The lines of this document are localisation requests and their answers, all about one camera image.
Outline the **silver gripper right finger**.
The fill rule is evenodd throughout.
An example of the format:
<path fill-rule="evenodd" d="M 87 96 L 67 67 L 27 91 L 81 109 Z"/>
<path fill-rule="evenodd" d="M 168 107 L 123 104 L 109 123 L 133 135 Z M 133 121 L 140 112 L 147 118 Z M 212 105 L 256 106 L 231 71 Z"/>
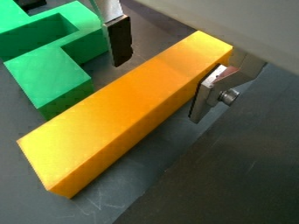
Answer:
<path fill-rule="evenodd" d="M 223 102 L 231 105 L 239 97 L 234 89 L 252 81 L 260 74 L 267 62 L 240 49 L 234 49 L 228 64 L 218 64 L 204 80 L 200 81 L 192 100 L 190 119 L 198 123 L 210 110 Z"/>

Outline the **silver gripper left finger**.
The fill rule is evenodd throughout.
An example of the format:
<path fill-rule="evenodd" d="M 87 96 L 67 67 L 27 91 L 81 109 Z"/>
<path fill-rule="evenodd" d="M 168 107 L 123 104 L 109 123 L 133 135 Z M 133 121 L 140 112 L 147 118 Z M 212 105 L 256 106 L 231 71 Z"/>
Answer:
<path fill-rule="evenodd" d="M 89 2 L 103 21 L 112 64 L 119 67 L 133 54 L 131 18 L 124 14 L 119 0 L 89 0 Z"/>

